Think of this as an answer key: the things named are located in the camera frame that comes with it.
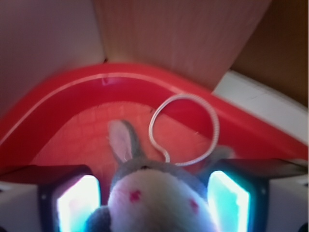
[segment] glowing light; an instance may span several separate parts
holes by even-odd
[[[59,230],[83,231],[86,220],[99,206],[99,182],[92,175],[84,175],[57,200]]]
[[[222,171],[215,171],[208,182],[210,213],[219,231],[248,230],[250,194]]]

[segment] bunny ear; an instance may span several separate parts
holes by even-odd
[[[136,157],[145,157],[135,130],[129,122],[124,120],[109,122],[109,139],[118,163],[124,163]]]
[[[235,158],[235,152],[228,146],[217,146],[214,151],[205,159],[204,168],[196,175],[197,178],[207,185],[209,176],[212,172],[213,166],[222,159]]]

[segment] red container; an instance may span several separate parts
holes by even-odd
[[[308,159],[306,145],[180,76],[139,64],[102,64],[54,76],[25,96],[0,121],[0,165],[84,163],[107,188],[116,169],[107,122],[131,121],[146,153],[159,160],[148,125],[154,110],[178,93],[199,95],[214,107],[219,144],[238,157]],[[154,132],[179,162],[207,149],[212,125],[203,108],[180,100],[162,111]]]

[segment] stuffed bunny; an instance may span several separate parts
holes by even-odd
[[[108,204],[86,223],[88,232],[213,232],[216,231],[206,200],[205,182],[170,163],[150,160],[132,125],[109,123],[110,144],[120,167],[113,177]],[[207,168],[229,158],[229,148],[217,148]]]

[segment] wooden panel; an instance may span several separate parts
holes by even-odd
[[[111,62],[157,65],[213,89],[270,0],[94,0]]]
[[[232,69],[308,106],[308,0],[275,0]]]

